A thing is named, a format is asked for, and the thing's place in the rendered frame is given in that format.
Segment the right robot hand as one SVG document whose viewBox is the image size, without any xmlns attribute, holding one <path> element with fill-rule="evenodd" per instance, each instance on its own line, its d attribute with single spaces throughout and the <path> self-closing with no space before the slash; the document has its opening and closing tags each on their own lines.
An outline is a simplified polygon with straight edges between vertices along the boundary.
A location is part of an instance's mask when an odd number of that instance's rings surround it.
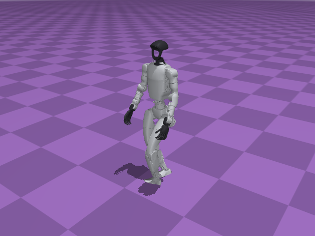
<svg viewBox="0 0 315 236">
<path fill-rule="evenodd" d="M 124 116 L 124 123 L 125 123 L 126 125 L 131 124 L 130 119 L 131 119 L 131 117 L 132 117 L 133 111 L 135 111 L 135 110 L 133 109 L 133 107 L 134 107 L 134 104 L 131 104 L 130 107 L 129 107 L 129 111 L 127 111 L 127 113 L 126 113 L 125 116 Z"/>
</svg>

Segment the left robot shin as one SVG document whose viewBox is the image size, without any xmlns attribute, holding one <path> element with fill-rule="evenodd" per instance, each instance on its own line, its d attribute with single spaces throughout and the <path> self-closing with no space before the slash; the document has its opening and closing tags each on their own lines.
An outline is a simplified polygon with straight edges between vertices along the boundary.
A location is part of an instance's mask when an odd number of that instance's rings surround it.
<svg viewBox="0 0 315 236">
<path fill-rule="evenodd" d="M 151 171 L 151 174 L 153 177 L 157 178 L 159 180 L 159 157 L 158 157 L 158 151 L 155 150 L 150 154 L 150 159 L 145 155 L 147 165 L 149 167 L 149 170 Z"/>
</svg>

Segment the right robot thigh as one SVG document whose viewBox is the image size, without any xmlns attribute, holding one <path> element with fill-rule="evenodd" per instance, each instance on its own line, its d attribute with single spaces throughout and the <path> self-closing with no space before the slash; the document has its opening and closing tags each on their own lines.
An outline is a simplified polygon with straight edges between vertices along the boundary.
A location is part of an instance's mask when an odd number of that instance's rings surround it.
<svg viewBox="0 0 315 236">
<path fill-rule="evenodd" d="M 144 135 L 146 146 L 148 145 L 150 135 L 155 127 L 155 124 L 153 121 L 154 119 L 157 119 L 157 118 L 154 116 L 152 108 L 146 110 L 144 113 L 144 119 L 143 119 L 143 135 Z M 156 147 L 156 149 L 158 151 L 159 144 Z"/>
</svg>

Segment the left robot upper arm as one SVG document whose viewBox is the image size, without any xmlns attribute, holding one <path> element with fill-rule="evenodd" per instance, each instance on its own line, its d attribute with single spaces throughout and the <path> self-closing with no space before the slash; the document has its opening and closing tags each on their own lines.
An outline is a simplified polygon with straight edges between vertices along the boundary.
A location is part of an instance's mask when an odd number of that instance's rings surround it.
<svg viewBox="0 0 315 236">
<path fill-rule="evenodd" d="M 178 71 L 174 68 L 168 67 L 165 69 L 165 74 L 166 77 L 169 79 L 169 86 L 171 89 L 171 93 L 168 95 L 168 100 L 172 101 L 172 95 L 178 95 Z"/>
</svg>

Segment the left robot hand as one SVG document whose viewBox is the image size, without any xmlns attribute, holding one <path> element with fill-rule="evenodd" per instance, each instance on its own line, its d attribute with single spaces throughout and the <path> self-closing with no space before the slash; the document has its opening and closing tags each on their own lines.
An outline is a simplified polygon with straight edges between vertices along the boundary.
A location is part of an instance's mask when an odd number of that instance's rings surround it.
<svg viewBox="0 0 315 236">
<path fill-rule="evenodd" d="M 168 134 L 168 131 L 169 131 L 169 127 L 170 124 L 169 123 L 166 123 L 167 121 L 167 117 L 164 118 L 164 121 L 163 121 L 163 126 L 158 130 L 156 131 L 155 133 L 158 133 L 160 131 L 160 134 L 155 137 L 157 140 L 165 140 L 167 138 L 167 134 Z"/>
</svg>

